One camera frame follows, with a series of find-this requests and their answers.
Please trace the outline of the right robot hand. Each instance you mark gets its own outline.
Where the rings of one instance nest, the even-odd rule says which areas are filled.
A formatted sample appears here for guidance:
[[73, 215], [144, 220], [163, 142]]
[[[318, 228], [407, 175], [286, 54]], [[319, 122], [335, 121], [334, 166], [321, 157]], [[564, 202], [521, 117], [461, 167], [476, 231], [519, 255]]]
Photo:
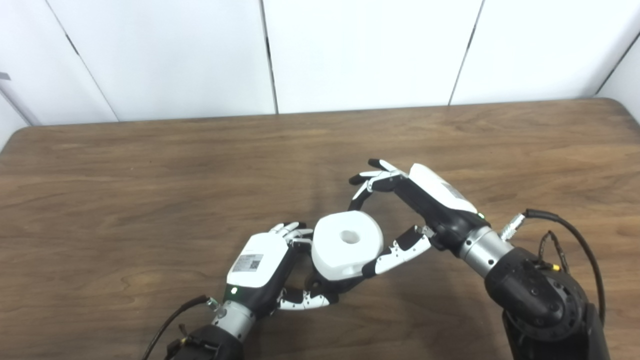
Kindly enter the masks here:
[[404, 172], [382, 159], [368, 161], [373, 171], [352, 176], [349, 184], [358, 186], [349, 204], [350, 211], [361, 210], [375, 192], [394, 193], [420, 215], [424, 226], [413, 226], [393, 244], [362, 266], [362, 277], [369, 279], [409, 262], [430, 249], [450, 251], [458, 258], [471, 255], [482, 246], [489, 223], [450, 183], [425, 165], [416, 163]]

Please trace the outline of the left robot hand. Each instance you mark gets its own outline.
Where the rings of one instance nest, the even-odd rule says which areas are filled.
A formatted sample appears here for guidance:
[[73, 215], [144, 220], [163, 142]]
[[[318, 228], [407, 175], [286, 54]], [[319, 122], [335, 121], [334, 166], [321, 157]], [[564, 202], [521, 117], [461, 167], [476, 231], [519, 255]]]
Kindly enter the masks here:
[[278, 309], [336, 305], [339, 296], [334, 292], [286, 285], [298, 256], [311, 251], [313, 234], [304, 222], [286, 222], [252, 235], [227, 273], [222, 300], [245, 307], [258, 320]]

